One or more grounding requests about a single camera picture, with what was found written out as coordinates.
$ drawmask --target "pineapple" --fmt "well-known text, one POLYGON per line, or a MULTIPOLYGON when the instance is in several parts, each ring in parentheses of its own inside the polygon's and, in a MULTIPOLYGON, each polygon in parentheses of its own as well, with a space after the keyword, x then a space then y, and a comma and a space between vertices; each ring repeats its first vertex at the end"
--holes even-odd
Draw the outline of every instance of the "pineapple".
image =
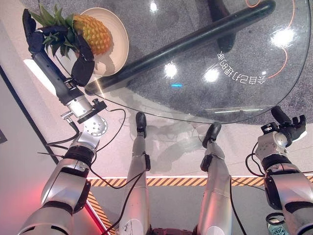
POLYGON ((87 15, 71 14, 66 19, 62 17, 62 8, 54 6, 54 16, 40 4, 40 14, 30 12, 31 16, 38 21, 43 28, 40 28, 45 35, 45 48, 51 46, 52 54, 60 48, 62 56, 68 57, 68 52, 72 49, 78 52, 75 43, 75 35, 82 34, 91 48, 94 55, 107 52, 111 46, 109 30, 97 19, 87 15))

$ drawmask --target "glass tabletop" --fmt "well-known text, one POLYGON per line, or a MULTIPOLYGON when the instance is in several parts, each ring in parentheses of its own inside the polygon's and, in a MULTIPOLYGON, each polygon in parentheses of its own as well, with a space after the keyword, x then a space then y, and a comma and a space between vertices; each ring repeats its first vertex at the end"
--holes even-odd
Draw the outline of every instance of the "glass tabletop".
POLYGON ((253 118, 290 92, 308 52, 307 0, 102 0, 74 10, 95 6, 121 19, 130 48, 122 70, 94 75, 85 90, 156 116, 253 118))

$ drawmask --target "white plate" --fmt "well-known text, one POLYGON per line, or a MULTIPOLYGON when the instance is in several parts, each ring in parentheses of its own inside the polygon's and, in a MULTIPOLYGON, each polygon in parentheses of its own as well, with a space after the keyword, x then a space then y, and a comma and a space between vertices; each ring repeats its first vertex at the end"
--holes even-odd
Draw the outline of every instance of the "white plate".
MULTIPOLYGON (((128 36, 123 23, 113 12, 101 7, 90 8, 84 11, 82 15, 92 16, 101 21, 112 35, 112 45, 109 51, 94 56, 95 69, 93 73, 96 77, 117 73, 126 63, 129 51, 128 36)), ((57 51, 56 56, 64 68, 70 72, 76 61, 75 53, 72 50, 69 51, 69 60, 65 56, 61 56, 59 51, 57 51)))

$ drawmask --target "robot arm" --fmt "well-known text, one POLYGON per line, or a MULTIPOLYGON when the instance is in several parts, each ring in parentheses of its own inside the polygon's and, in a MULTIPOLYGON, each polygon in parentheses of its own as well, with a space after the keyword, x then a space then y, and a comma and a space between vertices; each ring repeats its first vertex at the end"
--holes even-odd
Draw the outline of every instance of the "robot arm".
POLYGON ((59 101, 69 111, 62 115, 69 123, 71 115, 83 123, 84 130, 70 145, 47 181, 41 195, 42 207, 25 222, 19 235, 70 235, 73 231, 72 215, 86 203, 90 182, 86 180, 91 160, 100 138, 107 130, 106 121, 97 113, 106 108, 105 103, 93 100, 91 105, 77 88, 90 79, 94 68, 93 55, 88 44, 77 36, 80 55, 67 79, 51 61, 44 50, 43 32, 36 31, 36 23, 27 9, 23 13, 23 25, 32 58, 50 80, 59 101))
POLYGON ((287 158, 286 147, 305 132, 304 115, 294 117, 293 122, 276 106, 272 114, 280 123, 267 124, 261 129, 264 135, 258 138, 256 156, 265 171, 265 189, 268 204, 282 210, 292 235, 313 233, 313 185, 297 166, 287 158))

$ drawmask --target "yellow black striped tape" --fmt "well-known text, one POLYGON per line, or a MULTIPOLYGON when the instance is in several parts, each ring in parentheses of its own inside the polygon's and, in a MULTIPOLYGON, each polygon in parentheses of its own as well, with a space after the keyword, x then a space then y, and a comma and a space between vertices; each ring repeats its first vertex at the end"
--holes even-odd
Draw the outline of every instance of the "yellow black striped tape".
MULTIPOLYGON (((102 223, 106 226, 106 228, 108 229, 109 227, 111 227, 112 223, 102 210, 101 206, 99 205, 98 201, 96 200, 91 191, 89 191, 87 200, 89 201, 94 211, 97 213, 98 217, 101 219, 102 223)), ((115 235, 115 229, 110 230, 110 234, 115 235)))
MULTIPOLYGON (((307 176, 313 183, 313 176, 307 176)), ((148 177, 148 186, 205 186, 206 177, 148 177)), ((262 186, 262 177, 232 177, 233 186, 262 186)), ((105 179, 109 184, 119 187, 126 183, 126 178, 118 179, 105 179)), ((109 186, 103 180, 99 178, 91 179, 91 186, 93 187, 106 187, 109 186)))
MULTIPOLYGON (((307 176, 308 179, 313 183, 313 175, 307 176)), ((126 183, 126 178, 122 179, 106 179, 109 184, 118 187, 122 186, 126 183)), ((206 177, 172 177, 172 178, 147 178, 148 186, 204 186, 206 185, 206 177)), ((101 179, 91 179, 91 185, 94 187, 105 187, 108 186, 104 181, 101 179)), ((262 177, 232 177, 232 186, 262 186, 263 185, 263 178, 262 177)), ((102 223, 109 228, 112 223, 102 210, 101 206, 93 196, 92 192, 90 191, 88 194, 88 201, 96 211, 97 215, 101 219, 102 223)), ((111 235, 115 235, 115 229, 110 231, 111 235)))

